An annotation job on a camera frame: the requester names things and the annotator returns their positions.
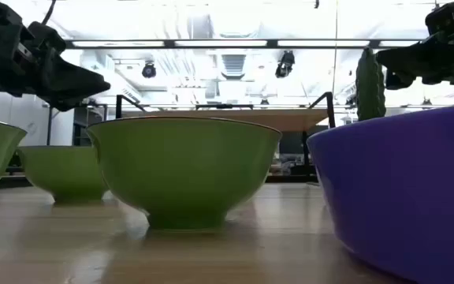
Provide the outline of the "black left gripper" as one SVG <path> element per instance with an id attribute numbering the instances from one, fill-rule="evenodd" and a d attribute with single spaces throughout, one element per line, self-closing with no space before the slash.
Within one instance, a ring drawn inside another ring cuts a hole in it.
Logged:
<path id="1" fill-rule="evenodd" d="M 52 97 L 88 97 L 110 89 L 103 75 L 61 57 L 42 65 L 40 82 L 38 32 L 42 27 L 43 23 L 38 21 L 24 25 L 17 12 L 0 2 L 0 92 L 16 97 L 24 94 L 43 97 L 44 92 Z M 92 102 L 91 98 L 52 99 L 48 104 L 66 112 Z"/>

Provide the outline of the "purple plastic bowl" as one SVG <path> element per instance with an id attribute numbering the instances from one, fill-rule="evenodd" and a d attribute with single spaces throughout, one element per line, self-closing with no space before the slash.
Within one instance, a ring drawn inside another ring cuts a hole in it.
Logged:
<path id="1" fill-rule="evenodd" d="M 327 129 L 307 146 L 349 252 L 418 284 L 454 284 L 454 106 Z"/>

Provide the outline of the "green cactus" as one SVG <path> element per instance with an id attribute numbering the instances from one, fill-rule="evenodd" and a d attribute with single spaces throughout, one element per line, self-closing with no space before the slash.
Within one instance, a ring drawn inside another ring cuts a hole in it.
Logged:
<path id="1" fill-rule="evenodd" d="M 385 76 L 377 55 L 370 47 L 363 49 L 358 60 L 355 88 L 359 121 L 385 116 Z"/>

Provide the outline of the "black round ceiling spotlight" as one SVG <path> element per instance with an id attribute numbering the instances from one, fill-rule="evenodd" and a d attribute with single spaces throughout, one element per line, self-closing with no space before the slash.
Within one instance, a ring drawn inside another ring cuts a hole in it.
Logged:
<path id="1" fill-rule="evenodd" d="M 141 74 L 142 74 L 142 76 L 144 78 L 147 78 L 147 79 L 156 77 L 157 72 L 156 72 L 156 68 L 154 66 L 154 63 L 153 62 L 146 62 L 144 67 L 143 67 L 143 69 L 142 69 Z"/>

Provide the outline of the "wooden shelf black metal legs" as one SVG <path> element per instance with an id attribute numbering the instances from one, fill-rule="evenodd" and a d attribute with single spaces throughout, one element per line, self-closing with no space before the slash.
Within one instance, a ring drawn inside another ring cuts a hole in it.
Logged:
<path id="1" fill-rule="evenodd" d="M 255 124 L 266 125 L 281 132 L 301 133 L 303 144 L 304 165 L 301 175 L 316 175 L 309 161 L 309 150 L 307 147 L 307 131 L 319 122 L 327 119 L 329 127 L 334 128 L 334 106 L 333 95 L 325 92 L 313 103 L 300 105 L 291 108 L 285 105 L 278 108 L 275 105 L 253 105 L 253 104 L 196 104 L 196 105 L 172 105 L 170 110 L 163 110 L 163 105 L 153 104 L 154 112 L 145 109 L 146 104 L 139 104 L 125 95 L 117 95 L 114 109 L 115 118 L 128 117 L 128 108 L 139 110 L 143 116 L 194 116 L 226 118 L 237 121 L 248 121 Z"/>

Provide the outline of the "black tilted ceiling spotlight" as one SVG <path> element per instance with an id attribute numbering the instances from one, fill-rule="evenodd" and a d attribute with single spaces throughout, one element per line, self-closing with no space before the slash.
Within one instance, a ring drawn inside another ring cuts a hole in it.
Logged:
<path id="1" fill-rule="evenodd" d="M 275 71 L 276 78 L 287 77 L 291 71 L 292 67 L 295 64 L 295 56 L 291 50 L 285 50 L 281 60 L 277 64 Z"/>

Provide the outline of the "black overhead light bar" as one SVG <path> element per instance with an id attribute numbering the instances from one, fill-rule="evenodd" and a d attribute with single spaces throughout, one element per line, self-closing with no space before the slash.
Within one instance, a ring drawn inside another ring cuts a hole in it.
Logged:
<path id="1" fill-rule="evenodd" d="M 67 39 L 70 50 L 374 49 L 407 47 L 419 39 Z"/>

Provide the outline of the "black metal rig frame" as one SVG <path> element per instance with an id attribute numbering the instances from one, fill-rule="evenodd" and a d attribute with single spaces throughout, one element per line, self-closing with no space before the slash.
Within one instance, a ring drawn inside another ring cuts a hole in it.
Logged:
<path id="1" fill-rule="evenodd" d="M 123 182 L 127 185 L 146 185 L 146 184 L 157 184 L 158 182 L 167 182 L 170 181 L 172 183 L 178 183 L 178 182 L 192 182 L 192 183 L 198 183 L 198 182 L 206 182 L 207 184 L 217 184 L 220 183 L 221 181 L 227 181 L 229 183 L 240 183 L 240 182 L 248 182 L 248 179 L 239 179 L 236 177 L 209 177 L 209 176 L 191 176 L 191 177 L 176 177 L 176 178 L 171 178 L 171 177 L 164 177 L 164 178 L 156 178 L 156 177 L 143 177 L 140 179 L 128 179 L 123 180 Z M 305 183 L 305 182 L 318 182 L 318 178 L 316 175 L 291 175 L 291 176 L 267 176 L 265 183 Z M 98 183 L 97 181 L 90 182 L 87 179 L 80 179 L 80 180 L 75 180 L 75 179 L 53 179 L 53 180 L 43 180 L 43 181 L 38 181 L 36 184 L 32 183 L 30 180 L 28 180 L 25 176 L 3 176 L 0 178 L 0 189 L 10 189 L 10 188 L 20 188 L 20 187 L 28 187 L 31 185 L 35 185 L 36 187 L 40 187 L 43 190 L 46 189 L 67 189 L 69 186 L 72 186 L 73 188 L 78 188 L 81 186 L 86 185 L 87 187 L 89 186 L 97 186 Z"/>

